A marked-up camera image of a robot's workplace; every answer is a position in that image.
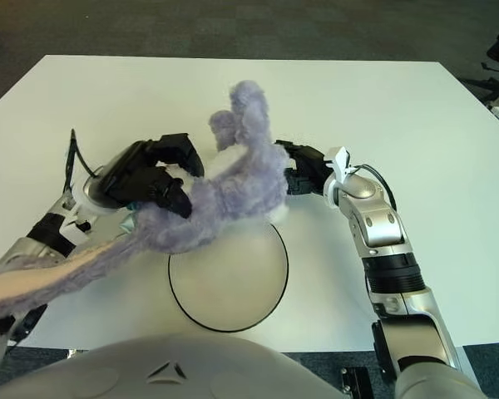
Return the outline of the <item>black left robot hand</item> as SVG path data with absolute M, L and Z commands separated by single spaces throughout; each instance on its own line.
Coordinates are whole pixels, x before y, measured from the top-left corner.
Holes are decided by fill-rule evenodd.
M 205 174 L 188 134 L 163 135 L 159 140 L 139 140 L 123 150 L 89 178 L 86 195 L 103 208 L 153 203 L 187 219 L 192 205 L 183 180 L 167 171 L 169 165 L 177 165 L 193 177 Z

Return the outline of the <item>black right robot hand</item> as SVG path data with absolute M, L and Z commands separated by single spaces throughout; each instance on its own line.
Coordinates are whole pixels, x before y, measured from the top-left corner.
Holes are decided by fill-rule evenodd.
M 291 141 L 277 140 L 294 162 L 284 170 L 288 182 L 287 194 L 323 195 L 324 183 L 331 174 L 331 169 L 324 162 L 324 154 L 308 145 L 296 145 Z

